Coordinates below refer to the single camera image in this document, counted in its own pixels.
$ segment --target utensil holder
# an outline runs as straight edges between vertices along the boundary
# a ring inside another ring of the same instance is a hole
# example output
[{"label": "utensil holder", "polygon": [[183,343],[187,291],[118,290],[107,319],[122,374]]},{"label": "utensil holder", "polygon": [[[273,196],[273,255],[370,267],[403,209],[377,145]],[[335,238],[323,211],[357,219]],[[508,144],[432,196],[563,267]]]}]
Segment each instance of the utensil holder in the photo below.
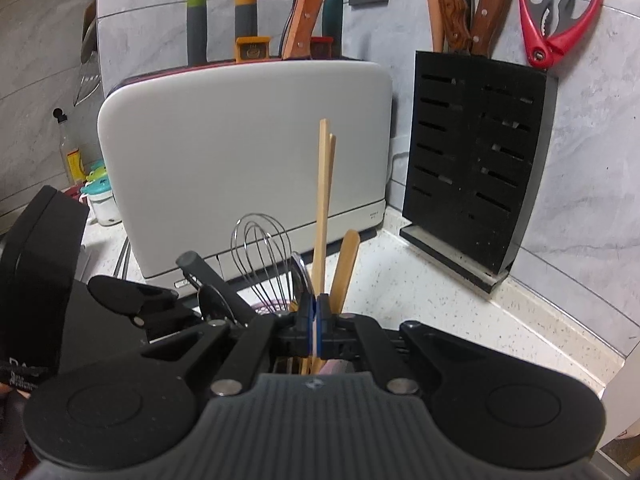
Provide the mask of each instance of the utensil holder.
[{"label": "utensil holder", "polygon": [[538,193],[557,93],[556,78],[529,66],[416,52],[402,214],[459,255],[417,243],[423,250],[463,275],[465,257],[494,281],[506,275]]}]

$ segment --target countertop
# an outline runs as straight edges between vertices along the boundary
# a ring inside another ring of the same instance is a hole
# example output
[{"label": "countertop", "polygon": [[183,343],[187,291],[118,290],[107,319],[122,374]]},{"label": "countertop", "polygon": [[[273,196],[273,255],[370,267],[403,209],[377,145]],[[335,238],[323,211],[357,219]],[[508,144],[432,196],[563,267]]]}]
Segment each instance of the countertop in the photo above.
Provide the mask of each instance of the countertop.
[{"label": "countertop", "polygon": [[[87,226],[82,243],[91,254],[83,281],[96,274],[112,275],[125,238],[122,224],[107,228]],[[327,258],[327,287],[336,263],[337,254]],[[127,279],[144,282],[133,252]],[[241,295],[247,301],[253,299],[250,291]],[[599,394],[604,388],[583,365],[543,335],[495,300],[461,284],[388,230],[379,230],[375,237],[361,243],[344,311],[366,314],[391,329],[397,329],[404,320],[416,319],[482,346],[564,372]]]}]

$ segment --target kitchen scissors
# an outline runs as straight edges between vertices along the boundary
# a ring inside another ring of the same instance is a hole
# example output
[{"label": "kitchen scissors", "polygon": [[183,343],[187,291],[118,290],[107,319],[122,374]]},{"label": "kitchen scissors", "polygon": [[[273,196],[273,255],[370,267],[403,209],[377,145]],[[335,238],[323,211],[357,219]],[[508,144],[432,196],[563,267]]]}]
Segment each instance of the kitchen scissors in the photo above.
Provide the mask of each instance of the kitchen scissors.
[{"label": "kitchen scissors", "polygon": [[520,24],[527,59],[531,66],[549,68],[559,62],[587,31],[596,18],[603,0],[591,0],[585,11],[572,18],[575,0],[560,0],[558,4],[558,26],[549,35],[553,0],[533,3],[519,0]]}]

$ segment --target power cord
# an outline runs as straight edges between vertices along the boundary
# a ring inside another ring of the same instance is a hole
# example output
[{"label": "power cord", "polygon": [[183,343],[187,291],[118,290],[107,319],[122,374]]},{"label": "power cord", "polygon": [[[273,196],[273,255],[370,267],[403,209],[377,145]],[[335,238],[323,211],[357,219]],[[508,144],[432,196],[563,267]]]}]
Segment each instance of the power cord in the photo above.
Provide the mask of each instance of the power cord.
[{"label": "power cord", "polygon": [[296,8],[297,0],[293,0],[291,3],[291,11],[289,12],[289,17],[287,18],[286,23],[284,24],[284,28],[282,29],[282,36],[280,37],[280,46],[278,47],[278,57],[282,57],[282,49],[284,48],[284,40],[287,37],[287,30],[291,25],[291,20],[293,20],[293,10]]}]

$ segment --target metal whisk wire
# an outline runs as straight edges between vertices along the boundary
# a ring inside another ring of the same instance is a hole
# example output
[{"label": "metal whisk wire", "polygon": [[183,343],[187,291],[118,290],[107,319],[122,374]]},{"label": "metal whisk wire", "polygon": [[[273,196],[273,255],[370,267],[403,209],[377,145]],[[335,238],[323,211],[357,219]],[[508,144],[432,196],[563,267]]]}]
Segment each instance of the metal whisk wire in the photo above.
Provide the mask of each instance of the metal whisk wire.
[{"label": "metal whisk wire", "polygon": [[[236,268],[262,305],[270,312],[288,310],[293,297],[289,276],[291,240],[284,226],[270,215],[248,213],[236,222],[230,247]],[[257,258],[252,259],[252,252],[257,252]],[[282,274],[278,263],[282,263]],[[267,278],[264,282],[258,276],[261,269]]]}]

